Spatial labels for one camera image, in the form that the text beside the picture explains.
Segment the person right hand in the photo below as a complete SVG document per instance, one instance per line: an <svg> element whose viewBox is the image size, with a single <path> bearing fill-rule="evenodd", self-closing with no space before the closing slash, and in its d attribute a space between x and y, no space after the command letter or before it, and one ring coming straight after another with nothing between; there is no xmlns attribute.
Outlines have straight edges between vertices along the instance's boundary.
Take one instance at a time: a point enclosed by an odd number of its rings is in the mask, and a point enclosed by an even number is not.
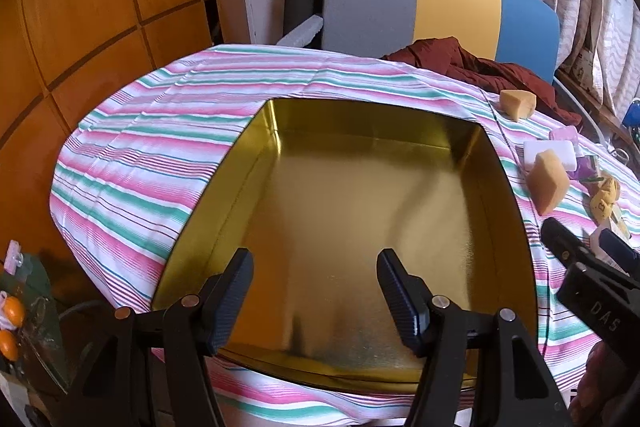
<svg viewBox="0 0 640 427"><path fill-rule="evenodd" d="M610 422L620 403L626 367L604 341L596 343L589 353L575 398L568 410L575 426L587 426L595 421L601 426Z"/></svg>

